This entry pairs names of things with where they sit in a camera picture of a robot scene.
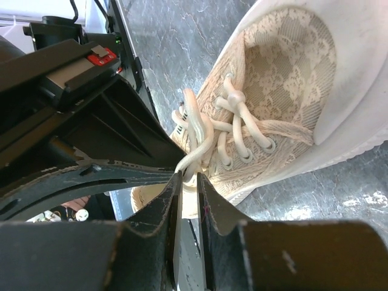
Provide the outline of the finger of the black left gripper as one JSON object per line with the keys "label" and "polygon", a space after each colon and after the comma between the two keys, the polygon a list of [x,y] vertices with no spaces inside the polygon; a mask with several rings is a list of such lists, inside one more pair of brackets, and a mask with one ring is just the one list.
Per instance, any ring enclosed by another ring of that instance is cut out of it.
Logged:
{"label": "finger of the black left gripper", "polygon": [[174,169],[128,162],[72,162],[40,170],[1,189],[1,219],[27,220],[67,200],[165,183]]}
{"label": "finger of the black left gripper", "polygon": [[51,164],[83,159],[174,167],[185,156],[120,75],[66,83],[59,109],[70,118],[51,139]]}

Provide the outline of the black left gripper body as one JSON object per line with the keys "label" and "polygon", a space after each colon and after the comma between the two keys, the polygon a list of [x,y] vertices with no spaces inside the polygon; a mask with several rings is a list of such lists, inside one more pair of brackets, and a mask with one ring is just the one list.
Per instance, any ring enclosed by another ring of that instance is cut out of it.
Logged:
{"label": "black left gripper body", "polygon": [[28,133],[100,92],[121,67],[113,51],[85,41],[68,19],[63,25],[32,23],[23,32],[34,52],[1,38],[1,168],[40,144],[25,139]]}

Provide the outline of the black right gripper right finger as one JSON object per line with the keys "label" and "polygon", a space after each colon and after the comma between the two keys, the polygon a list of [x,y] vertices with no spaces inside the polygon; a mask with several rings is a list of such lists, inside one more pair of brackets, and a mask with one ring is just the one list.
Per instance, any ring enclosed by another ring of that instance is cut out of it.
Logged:
{"label": "black right gripper right finger", "polygon": [[254,221],[197,176],[206,290],[386,290],[387,247],[362,221]]}

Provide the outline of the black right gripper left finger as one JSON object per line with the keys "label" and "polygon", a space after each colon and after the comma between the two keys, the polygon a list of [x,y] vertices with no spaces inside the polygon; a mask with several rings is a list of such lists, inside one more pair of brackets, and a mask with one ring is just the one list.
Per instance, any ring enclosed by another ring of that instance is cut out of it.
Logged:
{"label": "black right gripper left finger", "polygon": [[176,290],[182,174],[124,221],[2,222],[2,290]]}

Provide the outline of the beige lace shoe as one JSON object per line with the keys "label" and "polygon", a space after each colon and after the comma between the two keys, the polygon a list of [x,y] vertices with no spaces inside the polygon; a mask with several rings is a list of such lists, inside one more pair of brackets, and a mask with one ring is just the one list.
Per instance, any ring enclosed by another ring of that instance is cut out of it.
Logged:
{"label": "beige lace shoe", "polygon": [[[199,111],[233,123],[217,108],[227,98],[223,83],[246,96],[246,106],[264,136],[276,144],[266,153],[244,122],[242,138],[253,153],[240,158],[227,134],[231,169],[213,149],[202,173],[233,205],[254,189],[353,158],[387,140],[387,2],[258,1],[243,17],[196,95]],[[171,139],[190,151],[187,130]],[[196,177],[183,182],[182,217],[198,216]]]}

